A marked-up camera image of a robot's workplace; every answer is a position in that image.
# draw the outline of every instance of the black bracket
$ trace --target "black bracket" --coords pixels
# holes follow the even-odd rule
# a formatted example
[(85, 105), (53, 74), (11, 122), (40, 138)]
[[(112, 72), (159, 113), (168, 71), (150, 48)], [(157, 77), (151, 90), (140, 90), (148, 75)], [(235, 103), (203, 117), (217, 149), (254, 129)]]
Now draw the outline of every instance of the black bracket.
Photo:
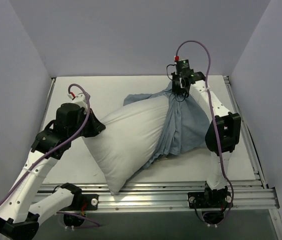
[[(229, 112), (226, 116), (215, 116), (216, 127), (219, 133), (222, 153), (232, 153), (240, 139), (241, 117), (238, 113)], [(205, 143), (211, 152), (219, 156), (216, 132), (211, 122), (206, 135)]]
[(220, 190), (211, 190), (208, 185), (204, 192), (189, 192), (187, 194), (189, 208), (195, 209), (220, 209), (220, 211), (202, 211), (202, 217), (208, 224), (218, 224), (224, 218), (226, 208), (233, 206), (228, 187)]
[[(70, 138), (83, 124), (86, 118), (85, 109), (75, 103), (63, 103), (56, 110), (55, 120), (50, 121), (43, 131), (39, 132), (35, 141), (31, 146), (31, 152), (39, 151), (46, 154), (51, 149), (60, 145)], [(90, 109), (89, 118), (82, 131), (76, 136), (92, 138), (100, 134), (106, 126), (102, 124)], [(71, 147), (71, 142), (68, 142), (63, 147), (59, 148), (47, 158), (52, 157), (60, 160), (66, 150)]]
[(64, 208), (64, 211), (81, 211), (83, 206), (85, 206), (85, 211), (98, 210), (98, 194), (83, 194), (80, 187), (68, 182), (63, 184), (60, 188), (67, 189), (74, 195), (72, 204)]

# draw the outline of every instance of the aluminum frame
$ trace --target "aluminum frame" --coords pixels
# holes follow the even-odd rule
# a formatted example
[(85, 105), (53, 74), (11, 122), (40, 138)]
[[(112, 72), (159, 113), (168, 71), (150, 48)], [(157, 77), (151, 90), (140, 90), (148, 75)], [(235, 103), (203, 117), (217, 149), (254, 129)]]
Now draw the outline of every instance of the aluminum frame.
[[(223, 77), (228, 94), (235, 112), (240, 109), (235, 101), (230, 79)], [(47, 96), (46, 108), (42, 119), (44, 123), (50, 98), (54, 89), (56, 78), (52, 79), (51, 87)], [(239, 210), (267, 209), (272, 218), (273, 225), (279, 240), (282, 240), (282, 222), (278, 208), (279, 202), (275, 189), (269, 189), (262, 168), (250, 136), (249, 129), (242, 118), (241, 135), (247, 148), (255, 180), (232, 181), (234, 188), (234, 200), (232, 208)], [(40, 187), (34, 203), (52, 194), (54, 187), (58, 184), (44, 183)], [(155, 182), (155, 183), (128, 183), (120, 191), (119, 195), (112, 196), (108, 186), (104, 183), (82, 183), (76, 184), (82, 188), (84, 194), (98, 194), (98, 210), (95, 213), (126, 213), (126, 212), (184, 212), (193, 211), (188, 205), (189, 192), (202, 192), (205, 183), (194, 182)]]

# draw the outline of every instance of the white cable clip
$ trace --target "white cable clip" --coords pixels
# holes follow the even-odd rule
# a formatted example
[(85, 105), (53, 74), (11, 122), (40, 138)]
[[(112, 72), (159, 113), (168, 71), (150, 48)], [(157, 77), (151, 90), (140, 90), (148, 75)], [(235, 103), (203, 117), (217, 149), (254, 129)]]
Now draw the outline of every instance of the white cable clip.
[(204, 92), (207, 92), (208, 90), (210, 91), (210, 87), (208, 86), (208, 87), (206, 87), (202, 92), (204, 93)]
[(74, 97), (71, 94), (67, 94), (67, 96), (69, 97), (69, 99), (73, 100)]
[(26, 168), (25, 166), (23, 167), (23, 170), (27, 171), (30, 174), (35, 175), (36, 177), (39, 177), (39, 174), (37, 172), (31, 171), (28, 168)]

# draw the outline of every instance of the cable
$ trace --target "cable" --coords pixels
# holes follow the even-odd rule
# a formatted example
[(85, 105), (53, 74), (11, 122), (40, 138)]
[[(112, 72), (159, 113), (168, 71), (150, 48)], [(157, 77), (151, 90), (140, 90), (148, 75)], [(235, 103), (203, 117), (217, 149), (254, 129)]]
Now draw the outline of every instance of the cable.
[(207, 212), (203, 213), (202, 218), (205, 221), (207, 221), (205, 216), (207, 216), (207, 215), (209, 215), (211, 213), (217, 213), (217, 215), (215, 215), (212, 219), (209, 219), (210, 221), (213, 221), (213, 220), (217, 219), (218, 217), (220, 217), (226, 211), (227, 208), (228, 208), (228, 203), (226, 204), (226, 206), (221, 211), (207, 211)]
[(202, 220), (201, 217), (199, 217), (196, 204), (193, 204), (193, 206), (194, 206), (194, 211), (195, 211), (195, 215), (197, 216), (197, 218), (198, 218), (201, 222), (203, 222), (203, 223), (208, 223), (208, 222), (205, 221), (204, 218), (203, 218), (203, 220)]
[(183, 99), (181, 100), (181, 101), (178, 101), (178, 99), (177, 99), (177, 97), (175, 97), (175, 100), (178, 102), (178, 103), (182, 103), (182, 102), (184, 102), (185, 100), (186, 100), (186, 94), (184, 94), (184, 96), (183, 96)]
[(84, 216), (85, 215), (85, 210), (86, 210), (86, 208), (87, 208), (87, 206), (88, 206), (88, 203), (84, 200), (83, 201), (84, 202), (84, 205), (82, 206), (82, 208), (81, 208), (81, 215), (82, 216)]
[(28, 169), (28, 171), (26, 171), (24, 173), (24, 175), (19, 179), (19, 181), (16, 182), (16, 184), (11, 188), (11, 190), (7, 193), (7, 195), (0, 201), (0, 206), (11, 196), (11, 194), (19, 187), (19, 185), (26, 179), (26, 177), (29, 175), (29, 173), (40, 163), (42, 162), (46, 157), (50, 156), (52, 153), (54, 153), (55, 151), (57, 151), (58, 149), (62, 148), (64, 145), (68, 144), (69, 142), (71, 142), (74, 138), (76, 138), (76, 136), (82, 131), (82, 129), (85, 127), (89, 115), (90, 115), (90, 95), (78, 84), (76, 83), (72, 83), (70, 84), (70, 86), (68, 87), (67, 91), (69, 94), (71, 94), (71, 88), (72, 87), (77, 87), (79, 88), (86, 99), (86, 103), (87, 103), (87, 111), (86, 111), (86, 116), (85, 119), (82, 123), (82, 125), (80, 126), (80, 128), (71, 136), (69, 137), (67, 140), (65, 140), (64, 142), (62, 142), (60, 145), (54, 147), (53, 149), (51, 149), (50, 151), (48, 151), (46, 154), (44, 154), (42, 157), (40, 157), (38, 160), (36, 160), (31, 167)]
[(58, 224), (63, 228), (63, 229), (67, 229), (67, 228), (69, 228), (69, 229), (91, 229), (91, 228), (98, 228), (98, 226), (97, 225), (95, 225), (95, 226), (91, 226), (91, 225), (84, 225), (84, 226), (67, 226), (67, 225), (65, 225), (65, 223), (64, 223), (64, 221), (63, 221), (63, 217), (59, 217), (58, 218)]
[(81, 216), (81, 215), (78, 215), (78, 214), (75, 214), (75, 213), (71, 213), (71, 212), (66, 212), (66, 211), (57, 211), (56, 214), (63, 214), (63, 215), (69, 215), (69, 216), (73, 216), (73, 217), (76, 217), (76, 218), (79, 218), (79, 219), (84, 219), (90, 223), (93, 223), (95, 224), (95, 226), (77, 226), (75, 227), (76, 229), (89, 229), (89, 228), (98, 228), (101, 226), (100, 223), (98, 223), (97, 221), (95, 220), (92, 220), (90, 218), (87, 218), (85, 216)]
[(61, 187), (61, 185), (56, 185), (54, 188), (53, 188), (53, 191), (52, 191), (52, 194), (54, 194), (57, 190), (57, 188)]
[(174, 64), (168, 64), (168, 65), (166, 66), (166, 75), (167, 75), (167, 78), (172, 81), (173, 79), (169, 77), (169, 73), (168, 73), (168, 67), (169, 67), (169, 66), (174, 66)]
[(207, 70), (206, 70), (206, 74), (205, 74), (205, 88), (206, 88), (206, 92), (207, 92), (208, 99), (209, 99), (209, 107), (210, 107), (210, 112), (211, 112), (211, 116), (212, 116), (213, 128), (214, 128), (214, 131), (215, 131), (215, 137), (216, 137), (216, 143), (217, 143), (217, 150), (218, 150), (219, 158), (220, 158), (221, 172), (222, 172), (223, 177), (224, 177), (225, 180), (229, 183), (230, 188), (231, 188), (231, 202), (230, 202), (230, 204), (229, 204), (229, 208), (228, 208), (228, 211), (226, 212), (226, 215), (225, 215), (224, 218), (218, 223), (218, 224), (220, 224), (220, 223), (229, 215), (229, 213), (230, 213), (230, 210), (231, 210), (232, 205), (233, 205), (233, 199), (234, 199), (234, 196), (235, 196), (235, 191), (234, 191), (234, 189), (233, 189), (233, 185), (232, 185), (231, 181), (229, 180), (229, 178), (228, 178), (227, 175), (226, 175), (225, 166), (224, 166), (223, 157), (222, 157), (222, 149), (221, 149), (220, 135), (219, 135), (218, 128), (217, 128), (216, 116), (215, 116), (215, 113), (213, 112), (212, 98), (211, 98), (211, 93), (210, 93), (209, 86), (208, 86), (208, 75), (209, 75), (210, 66), (211, 66), (211, 56), (210, 56), (210, 53), (209, 53), (208, 49), (206, 48), (206, 46), (203, 45), (203, 43), (201, 43), (201, 42), (199, 42), (199, 41), (196, 41), (196, 40), (187, 40), (187, 41), (184, 41), (183, 43), (181, 43), (181, 45), (180, 45), (180, 46), (177, 48), (177, 50), (176, 50), (175, 56), (178, 56), (178, 53), (179, 53), (180, 48), (181, 48), (184, 44), (186, 44), (186, 43), (196, 43), (196, 44), (199, 44), (201, 47), (204, 48), (204, 50), (205, 50), (205, 52), (206, 52), (206, 54), (207, 54), (207, 58), (208, 58), (208, 65), (207, 65)]

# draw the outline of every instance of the screw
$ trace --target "screw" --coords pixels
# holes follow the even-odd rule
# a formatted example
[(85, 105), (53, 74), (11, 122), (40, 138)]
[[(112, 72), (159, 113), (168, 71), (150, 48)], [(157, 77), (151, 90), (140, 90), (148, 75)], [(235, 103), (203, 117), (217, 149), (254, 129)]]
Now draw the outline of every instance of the screw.
[(97, 200), (96, 198), (93, 198), (93, 199), (91, 200), (91, 205), (92, 205), (92, 206), (98, 205), (98, 200)]
[(232, 198), (230, 196), (226, 196), (225, 201), (227, 203), (231, 203)]
[(189, 197), (189, 203), (193, 204), (195, 199), (196, 198), (194, 196)]

